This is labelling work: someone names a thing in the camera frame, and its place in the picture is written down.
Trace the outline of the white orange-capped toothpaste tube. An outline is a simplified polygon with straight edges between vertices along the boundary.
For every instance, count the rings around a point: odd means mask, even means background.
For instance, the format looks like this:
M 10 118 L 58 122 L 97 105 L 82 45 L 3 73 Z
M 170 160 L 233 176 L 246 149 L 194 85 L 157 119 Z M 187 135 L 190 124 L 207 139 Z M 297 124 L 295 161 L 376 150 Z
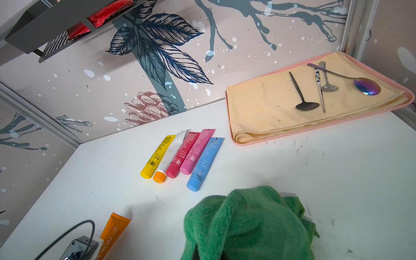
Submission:
M 176 155 L 182 143 L 184 142 L 189 131 L 190 130 L 183 130 L 177 133 L 176 137 L 173 139 L 172 143 L 167 148 L 159 166 L 155 171 L 155 174 L 153 176 L 153 180 L 155 182 L 161 184 L 165 181 L 165 178 L 167 176 L 167 168 L 169 167 L 171 161 L 173 160 L 174 156 Z

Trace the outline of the dark pink toothpaste tube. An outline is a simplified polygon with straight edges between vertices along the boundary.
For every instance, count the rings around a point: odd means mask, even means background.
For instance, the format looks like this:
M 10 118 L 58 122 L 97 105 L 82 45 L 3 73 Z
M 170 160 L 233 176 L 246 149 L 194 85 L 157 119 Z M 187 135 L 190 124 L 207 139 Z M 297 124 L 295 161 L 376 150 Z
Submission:
M 181 147 L 179 148 L 173 160 L 171 161 L 169 167 L 167 168 L 166 175 L 169 178 L 174 179 L 178 175 L 181 165 L 183 164 L 186 156 L 190 152 L 199 135 L 200 132 L 189 132 L 187 134 Z

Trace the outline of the light pink toothpaste tube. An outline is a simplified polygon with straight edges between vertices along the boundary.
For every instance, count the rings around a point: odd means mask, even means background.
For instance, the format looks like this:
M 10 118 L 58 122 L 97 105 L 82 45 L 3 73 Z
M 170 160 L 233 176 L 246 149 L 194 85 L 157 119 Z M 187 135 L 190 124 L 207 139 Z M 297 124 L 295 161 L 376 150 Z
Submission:
M 196 142 L 192 146 L 191 150 L 187 154 L 184 162 L 180 167 L 180 172 L 185 175 L 190 175 L 195 167 L 197 161 L 199 160 L 203 150 L 207 146 L 210 138 L 214 134 L 215 129 L 204 129 L 200 133 Z

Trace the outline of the orange toothpaste tube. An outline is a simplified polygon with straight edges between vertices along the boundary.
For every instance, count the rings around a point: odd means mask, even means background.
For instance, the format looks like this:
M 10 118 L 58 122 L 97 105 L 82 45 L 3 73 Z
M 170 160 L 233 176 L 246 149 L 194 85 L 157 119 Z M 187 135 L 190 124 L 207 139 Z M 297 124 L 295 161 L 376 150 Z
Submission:
M 120 237 L 123 231 L 130 224 L 131 220 L 112 213 L 100 238 L 103 240 L 103 244 L 98 251 L 96 260 L 103 260 L 110 251 L 111 247 L 115 244 L 116 240 Z

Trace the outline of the light blue toothpaste tube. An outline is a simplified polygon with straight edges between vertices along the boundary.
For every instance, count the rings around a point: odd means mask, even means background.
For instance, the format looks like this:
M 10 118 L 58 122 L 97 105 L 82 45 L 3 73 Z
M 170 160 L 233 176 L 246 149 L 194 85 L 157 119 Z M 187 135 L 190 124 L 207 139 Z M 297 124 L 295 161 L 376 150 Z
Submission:
M 187 188 L 189 190 L 193 192 L 199 191 L 223 141 L 224 138 L 210 138 L 187 183 Z

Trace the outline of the yellow toothpaste tube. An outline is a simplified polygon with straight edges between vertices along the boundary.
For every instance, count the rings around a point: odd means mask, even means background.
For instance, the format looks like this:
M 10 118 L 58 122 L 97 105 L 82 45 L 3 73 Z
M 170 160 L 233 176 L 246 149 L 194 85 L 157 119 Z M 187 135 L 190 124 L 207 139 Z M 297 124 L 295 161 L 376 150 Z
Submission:
M 150 179 L 153 176 L 165 152 L 167 151 L 168 147 L 171 145 L 175 137 L 176 135 L 167 135 L 163 139 L 163 141 L 160 143 L 158 148 L 155 150 L 155 152 L 153 153 L 153 155 L 151 156 L 151 158 L 148 160 L 143 170 L 141 171 L 140 175 L 143 178 Z

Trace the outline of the green microfibre cloth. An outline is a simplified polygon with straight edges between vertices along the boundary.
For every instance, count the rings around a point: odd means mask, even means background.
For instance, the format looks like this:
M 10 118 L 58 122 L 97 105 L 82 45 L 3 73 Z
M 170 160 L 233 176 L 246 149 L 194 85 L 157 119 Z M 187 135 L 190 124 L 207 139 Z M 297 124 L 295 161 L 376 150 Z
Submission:
M 209 196 L 184 218 L 183 260 L 313 260 L 316 225 L 271 186 Z

